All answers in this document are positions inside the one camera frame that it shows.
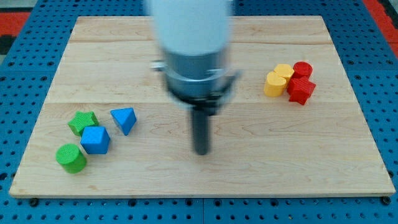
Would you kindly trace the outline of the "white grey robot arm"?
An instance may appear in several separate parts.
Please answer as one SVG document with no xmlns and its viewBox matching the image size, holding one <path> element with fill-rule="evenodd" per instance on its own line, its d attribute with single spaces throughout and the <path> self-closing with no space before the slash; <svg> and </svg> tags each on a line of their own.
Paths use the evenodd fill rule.
<svg viewBox="0 0 398 224">
<path fill-rule="evenodd" d="M 232 2 L 150 0 L 146 8 L 163 59 L 167 90 L 195 111 L 214 115 L 236 79 L 230 71 Z"/>
</svg>

